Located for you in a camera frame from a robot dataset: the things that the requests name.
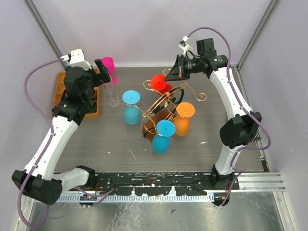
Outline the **pink plastic wine glass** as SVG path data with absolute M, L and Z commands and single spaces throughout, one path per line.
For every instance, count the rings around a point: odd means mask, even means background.
M 109 75 L 111 76 L 111 80 L 113 84 L 118 83 L 118 78 L 114 76 L 115 72 L 115 63 L 112 57 L 106 56 L 101 59 L 103 65 L 108 69 Z

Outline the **red plastic wine glass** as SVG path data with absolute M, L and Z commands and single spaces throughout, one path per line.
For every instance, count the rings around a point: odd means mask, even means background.
M 172 85 L 165 81 L 165 76 L 157 74 L 150 81 L 151 88 L 154 89 L 159 96 L 173 89 Z

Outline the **clear champagne glass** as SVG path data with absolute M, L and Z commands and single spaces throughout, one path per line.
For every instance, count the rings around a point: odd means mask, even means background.
M 106 92 L 109 96 L 108 104 L 111 107 L 117 107 L 119 105 L 119 98 L 114 95 L 113 81 L 111 80 L 109 83 L 105 83 L 104 89 L 106 90 Z

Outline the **striped black white cloth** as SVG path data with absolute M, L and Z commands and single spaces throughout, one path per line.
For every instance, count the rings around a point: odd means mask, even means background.
M 250 142 L 257 142 L 257 141 L 260 141 L 262 139 L 259 131 L 257 131 L 254 135 L 254 137 L 250 140 Z

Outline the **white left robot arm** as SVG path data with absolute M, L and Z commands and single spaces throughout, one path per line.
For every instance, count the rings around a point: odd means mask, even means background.
M 72 60 L 69 59 L 70 65 L 65 70 L 65 90 L 61 100 L 52 109 L 53 118 L 45 117 L 50 127 L 48 133 L 25 168 L 12 174 L 12 181 L 19 189 L 19 203 L 25 195 L 52 205 L 63 192 L 78 186 L 90 191 L 96 186 L 95 171 L 86 166 L 77 166 L 61 174 L 54 173 L 64 147 L 85 115 L 97 111 L 97 105 L 93 102 L 94 89 L 111 81 L 101 59 L 95 60 L 99 72 L 95 72 L 85 60 L 78 64 Z

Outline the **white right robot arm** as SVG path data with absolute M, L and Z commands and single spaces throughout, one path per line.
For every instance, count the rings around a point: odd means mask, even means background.
M 212 38 L 197 41 L 197 55 L 188 56 L 192 48 L 184 38 L 179 47 L 183 54 L 176 57 L 166 81 L 188 80 L 191 74 L 204 73 L 217 89 L 227 113 L 227 122 L 220 129 L 223 143 L 218 161 L 213 165 L 210 182 L 221 190 L 234 179 L 234 164 L 241 150 L 255 137 L 262 116 L 253 112 L 243 98 L 231 74 L 225 55 L 217 55 Z

